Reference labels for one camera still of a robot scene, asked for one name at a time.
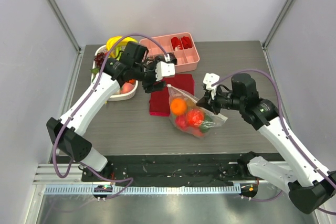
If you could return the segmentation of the clear polka dot zip bag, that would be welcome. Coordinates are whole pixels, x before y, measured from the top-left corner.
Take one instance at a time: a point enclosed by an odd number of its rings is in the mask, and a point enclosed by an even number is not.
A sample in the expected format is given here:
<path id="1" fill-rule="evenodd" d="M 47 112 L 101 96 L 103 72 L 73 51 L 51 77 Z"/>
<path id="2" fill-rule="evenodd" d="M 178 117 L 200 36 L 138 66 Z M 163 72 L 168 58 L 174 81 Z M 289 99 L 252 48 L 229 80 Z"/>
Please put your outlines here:
<path id="1" fill-rule="evenodd" d="M 172 85 L 167 86 L 169 93 L 170 120 L 180 131 L 198 138 L 206 136 L 211 129 L 221 127 L 228 117 L 214 114 L 197 106 L 196 97 Z"/>

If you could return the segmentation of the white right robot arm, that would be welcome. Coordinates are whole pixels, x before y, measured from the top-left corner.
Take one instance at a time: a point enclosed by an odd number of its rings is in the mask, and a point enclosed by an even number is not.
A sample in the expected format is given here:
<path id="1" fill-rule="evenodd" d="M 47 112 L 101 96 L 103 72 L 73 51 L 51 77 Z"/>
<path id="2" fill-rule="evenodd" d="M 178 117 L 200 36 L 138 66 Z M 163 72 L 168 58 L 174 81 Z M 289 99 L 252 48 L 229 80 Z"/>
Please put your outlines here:
<path id="1" fill-rule="evenodd" d="M 259 97 L 255 80 L 243 71 L 229 75 L 232 87 L 221 90 L 222 79 L 206 73 L 204 96 L 197 105 L 214 114 L 222 109 L 236 110 L 243 120 L 264 136 L 286 161 L 283 168 L 254 152 L 238 162 L 242 179 L 262 178 L 286 193 L 293 205 L 310 214 L 335 195 L 335 172 L 318 161 L 295 136 L 286 122 L 279 104 Z"/>

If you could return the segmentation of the orange persimmon tomato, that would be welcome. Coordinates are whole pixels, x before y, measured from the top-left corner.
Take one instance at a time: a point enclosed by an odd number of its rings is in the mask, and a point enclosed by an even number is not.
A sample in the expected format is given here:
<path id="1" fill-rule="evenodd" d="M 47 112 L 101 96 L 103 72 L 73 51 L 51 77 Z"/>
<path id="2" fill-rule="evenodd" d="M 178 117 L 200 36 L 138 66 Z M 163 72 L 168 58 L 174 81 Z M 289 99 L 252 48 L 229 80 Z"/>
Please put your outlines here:
<path id="1" fill-rule="evenodd" d="M 186 113 L 186 118 L 189 126 L 199 127 L 204 121 L 205 114 L 200 109 L 191 109 Z"/>

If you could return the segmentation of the orange fruit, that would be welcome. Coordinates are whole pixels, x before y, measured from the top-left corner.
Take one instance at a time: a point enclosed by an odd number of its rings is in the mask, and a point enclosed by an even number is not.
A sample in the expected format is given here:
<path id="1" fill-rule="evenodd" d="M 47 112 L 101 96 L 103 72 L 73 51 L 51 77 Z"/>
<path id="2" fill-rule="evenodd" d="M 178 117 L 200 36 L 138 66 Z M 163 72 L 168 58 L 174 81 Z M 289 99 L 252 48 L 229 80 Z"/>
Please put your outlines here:
<path id="1" fill-rule="evenodd" d="M 174 115 L 182 115 L 187 111 L 186 101 L 182 98 L 175 98 L 170 103 L 170 109 Z"/>

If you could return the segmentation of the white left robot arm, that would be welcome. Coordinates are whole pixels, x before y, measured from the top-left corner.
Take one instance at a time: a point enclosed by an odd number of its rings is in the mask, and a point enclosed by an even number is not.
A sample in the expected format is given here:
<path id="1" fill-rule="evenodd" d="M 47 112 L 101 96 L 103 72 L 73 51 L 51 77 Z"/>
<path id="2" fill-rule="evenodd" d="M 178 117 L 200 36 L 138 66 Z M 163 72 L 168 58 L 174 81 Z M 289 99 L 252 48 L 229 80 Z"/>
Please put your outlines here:
<path id="1" fill-rule="evenodd" d="M 130 80 L 141 81 L 147 93 L 163 89 L 163 78 L 175 74 L 174 58 L 163 51 L 161 56 L 150 60 L 149 50 L 135 41 L 128 41 L 125 49 L 116 58 L 109 53 L 103 55 L 103 62 L 93 82 L 78 101 L 59 119 L 50 118 L 46 124 L 53 144 L 52 163 L 56 162 L 56 150 L 93 170 L 98 180 L 105 182 L 112 174 L 108 160 L 85 138 L 92 119 L 105 102 Z"/>

